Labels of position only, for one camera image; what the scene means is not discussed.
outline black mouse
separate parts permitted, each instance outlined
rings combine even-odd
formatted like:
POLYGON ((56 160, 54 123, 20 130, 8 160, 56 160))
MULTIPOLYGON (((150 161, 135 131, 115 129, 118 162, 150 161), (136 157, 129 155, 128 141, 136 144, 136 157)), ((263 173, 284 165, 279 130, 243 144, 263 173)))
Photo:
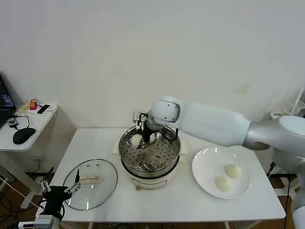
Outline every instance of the black mouse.
POLYGON ((18 130, 13 135, 13 143, 20 145, 26 142, 26 140, 28 140, 29 137, 31 137, 34 133, 35 133, 35 129, 30 127, 18 130))

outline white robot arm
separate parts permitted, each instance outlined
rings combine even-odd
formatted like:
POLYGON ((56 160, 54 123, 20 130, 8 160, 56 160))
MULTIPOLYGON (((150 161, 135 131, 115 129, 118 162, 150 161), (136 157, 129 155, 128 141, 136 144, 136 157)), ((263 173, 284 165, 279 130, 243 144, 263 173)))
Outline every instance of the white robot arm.
POLYGON ((251 122, 237 112, 164 96, 153 104, 145 122, 151 131, 166 125, 221 146, 244 146, 255 150, 272 147, 276 164, 298 174, 301 190, 293 203, 293 215, 295 227, 304 228, 304 118, 283 116, 272 121, 251 122))

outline smartphone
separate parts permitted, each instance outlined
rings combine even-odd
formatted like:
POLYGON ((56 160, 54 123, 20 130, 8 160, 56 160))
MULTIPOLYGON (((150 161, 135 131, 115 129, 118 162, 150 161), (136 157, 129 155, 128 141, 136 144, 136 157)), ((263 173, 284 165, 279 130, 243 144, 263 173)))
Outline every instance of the smartphone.
POLYGON ((40 110, 39 110, 37 113, 40 114, 40 115, 43 115, 43 114, 46 112, 46 110, 47 110, 48 108, 50 108, 50 107, 51 107, 51 105, 45 104, 45 105, 43 105, 42 108, 40 108, 40 110))

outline wooden floor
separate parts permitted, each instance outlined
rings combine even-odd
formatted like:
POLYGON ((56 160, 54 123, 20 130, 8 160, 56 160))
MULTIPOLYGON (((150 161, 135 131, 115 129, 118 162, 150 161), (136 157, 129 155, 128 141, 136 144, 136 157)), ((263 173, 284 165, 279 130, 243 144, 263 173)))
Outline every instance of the wooden floor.
MULTIPOLYGON (((273 179, 272 180, 272 185, 274 187, 282 187, 281 182, 278 179, 273 179)), ((26 195, 28 192, 28 189, 18 180, 12 183, 12 186, 17 189, 19 192, 22 194, 26 195)), ((21 205, 21 202, 23 201, 23 198, 16 193, 14 190, 10 189, 8 186, 6 186, 2 194, 5 194, 12 203, 12 209, 14 211, 17 211, 21 205)), ((0 199, 2 200, 3 204, 7 207, 10 208, 9 202, 2 196, 0 195, 0 199)), ((286 197, 280 197, 279 198, 282 205, 285 207, 285 201, 286 197)), ((41 201, 41 197, 35 197, 34 203, 38 204, 39 201, 41 201)), ((288 200, 288 208, 287 208, 287 226, 286 229, 295 229, 293 219, 292 219, 292 214, 291 214, 291 200, 288 200)), ((29 210, 26 210, 24 212, 19 212, 17 214, 18 219, 23 219, 23 218, 28 218, 24 219, 22 221, 33 221, 34 216, 36 213, 36 208, 31 208, 29 210)), ((5 215, 9 215, 10 211, 5 209, 4 206, 0 203, 0 222, 3 221, 6 217, 3 217, 5 215)), ((12 217, 8 217, 4 222, 0 223, 0 229, 8 229, 8 228, 13 228, 12 222, 14 221, 14 216, 16 212, 12 212, 11 215, 12 217)), ((230 228, 234 229, 235 225, 237 222, 230 222, 230 228)), ((88 227, 88 223, 80 223, 79 224, 81 227, 86 229, 88 227)), ((136 223, 135 225, 133 223, 128 223, 128 226, 122 225, 121 228, 117 229, 128 229, 128 228, 136 228, 136 229, 144 229, 146 225, 149 226, 150 229, 225 229, 225 226, 223 223, 136 223)), ((108 223, 95 223, 93 225, 94 229, 106 229, 108 227, 108 223)), ((255 227, 253 229, 284 229, 284 219, 281 220, 270 220, 270 221, 264 221, 255 227)))

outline glass pot lid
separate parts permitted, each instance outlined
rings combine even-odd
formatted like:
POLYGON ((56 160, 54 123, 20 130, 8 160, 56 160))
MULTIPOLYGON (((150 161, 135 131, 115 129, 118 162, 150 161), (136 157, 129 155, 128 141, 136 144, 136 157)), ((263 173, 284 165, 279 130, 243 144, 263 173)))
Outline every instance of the glass pot lid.
POLYGON ((67 205, 76 210, 90 210, 106 202, 117 184, 115 167, 102 159, 84 161, 67 175, 64 186, 71 187, 74 184, 78 170, 81 188, 65 201, 67 205))

